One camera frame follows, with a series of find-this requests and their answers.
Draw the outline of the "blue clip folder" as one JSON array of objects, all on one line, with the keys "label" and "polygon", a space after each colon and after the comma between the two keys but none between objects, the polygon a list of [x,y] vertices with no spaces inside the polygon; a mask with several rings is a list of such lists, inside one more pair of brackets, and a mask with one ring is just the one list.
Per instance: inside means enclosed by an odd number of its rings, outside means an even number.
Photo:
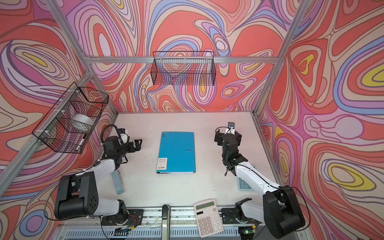
[{"label": "blue clip folder", "polygon": [[196,172],[193,132],[162,132],[156,172],[158,174]]}]

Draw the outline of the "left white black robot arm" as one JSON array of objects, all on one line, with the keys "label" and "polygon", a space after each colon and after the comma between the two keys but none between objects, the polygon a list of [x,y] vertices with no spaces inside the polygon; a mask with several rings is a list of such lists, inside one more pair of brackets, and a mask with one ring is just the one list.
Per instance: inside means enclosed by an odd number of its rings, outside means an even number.
[{"label": "left white black robot arm", "polygon": [[97,183],[116,172],[123,164],[126,154],[141,150],[142,139],[129,141],[129,136],[112,136],[102,141],[103,155],[90,169],[67,175],[60,179],[54,215],[58,220],[79,217],[102,217],[122,225],[129,218],[123,200],[108,200],[99,196]]}]

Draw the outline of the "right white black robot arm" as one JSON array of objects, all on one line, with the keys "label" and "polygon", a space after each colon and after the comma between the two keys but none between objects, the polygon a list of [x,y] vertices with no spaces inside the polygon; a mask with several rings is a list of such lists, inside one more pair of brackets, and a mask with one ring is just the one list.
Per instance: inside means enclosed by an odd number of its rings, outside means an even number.
[{"label": "right white black robot arm", "polygon": [[240,223],[254,220],[264,223],[270,233],[280,239],[298,231],[306,224],[305,217],[292,187],[280,186],[267,179],[239,152],[241,134],[227,129],[216,130],[214,141],[222,147],[222,161],[227,173],[245,181],[260,197],[237,201],[233,218]]}]

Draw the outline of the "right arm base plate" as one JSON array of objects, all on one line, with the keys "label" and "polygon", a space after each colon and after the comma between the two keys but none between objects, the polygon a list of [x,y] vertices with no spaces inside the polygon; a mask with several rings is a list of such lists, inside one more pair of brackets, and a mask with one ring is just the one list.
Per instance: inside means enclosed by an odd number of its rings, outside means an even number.
[{"label": "right arm base plate", "polygon": [[229,224],[254,224],[258,226],[261,222],[251,218],[247,218],[239,208],[222,208],[221,211],[222,222],[225,225]]}]

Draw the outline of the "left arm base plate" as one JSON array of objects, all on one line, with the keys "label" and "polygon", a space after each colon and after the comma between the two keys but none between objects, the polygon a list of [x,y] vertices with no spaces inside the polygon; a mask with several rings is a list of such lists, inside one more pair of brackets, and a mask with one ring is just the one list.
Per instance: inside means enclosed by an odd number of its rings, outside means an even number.
[{"label": "left arm base plate", "polygon": [[102,226],[139,226],[142,224],[143,215],[143,209],[127,209],[126,214],[118,213],[103,217]]}]

